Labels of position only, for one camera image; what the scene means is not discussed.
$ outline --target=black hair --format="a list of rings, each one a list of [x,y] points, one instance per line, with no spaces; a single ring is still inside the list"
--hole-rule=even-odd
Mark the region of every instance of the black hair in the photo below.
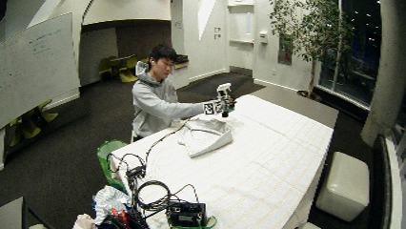
[[[160,58],[168,58],[172,61],[176,61],[176,57],[177,54],[174,48],[162,44],[154,46],[149,54],[149,60],[153,58],[154,61],[157,61]]]

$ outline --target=white ottoman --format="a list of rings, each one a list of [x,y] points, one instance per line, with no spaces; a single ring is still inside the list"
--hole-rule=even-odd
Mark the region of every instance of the white ottoman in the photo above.
[[[334,152],[327,180],[316,206],[345,221],[351,221],[369,204],[369,170],[353,156]]]
[[[306,222],[305,224],[302,224],[298,229],[320,229],[318,226],[316,226],[314,224]]]

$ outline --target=white tablecloth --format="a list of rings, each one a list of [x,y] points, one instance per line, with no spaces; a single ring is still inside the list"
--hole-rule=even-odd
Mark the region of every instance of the white tablecloth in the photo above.
[[[218,219],[214,228],[284,228],[322,167],[333,129],[253,95],[237,99],[228,118],[216,118],[230,126],[232,144],[190,158],[177,144],[177,134],[170,135],[152,148],[142,181],[162,181],[172,193],[193,184],[208,216]],[[129,144],[115,155],[145,158],[152,143],[173,130]],[[140,165],[134,156],[124,160],[129,167]],[[120,176],[125,182],[124,167]],[[177,196],[196,202],[192,188]],[[161,192],[145,195],[145,199],[158,198]],[[149,218],[149,227],[168,228],[164,212]]]

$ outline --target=window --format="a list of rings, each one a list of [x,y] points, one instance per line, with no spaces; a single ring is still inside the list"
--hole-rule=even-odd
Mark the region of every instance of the window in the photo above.
[[[369,107],[381,57],[381,4],[375,0],[341,1],[342,11],[354,26],[351,53],[345,55],[338,63],[337,82],[333,78],[335,62],[322,63],[318,84]],[[334,52],[326,54],[333,57],[337,55]]]

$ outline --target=black box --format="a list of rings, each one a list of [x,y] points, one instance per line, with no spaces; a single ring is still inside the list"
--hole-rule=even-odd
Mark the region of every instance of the black box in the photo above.
[[[166,214],[169,216],[169,223],[173,226],[201,227],[206,224],[204,203],[170,201],[166,209]]]

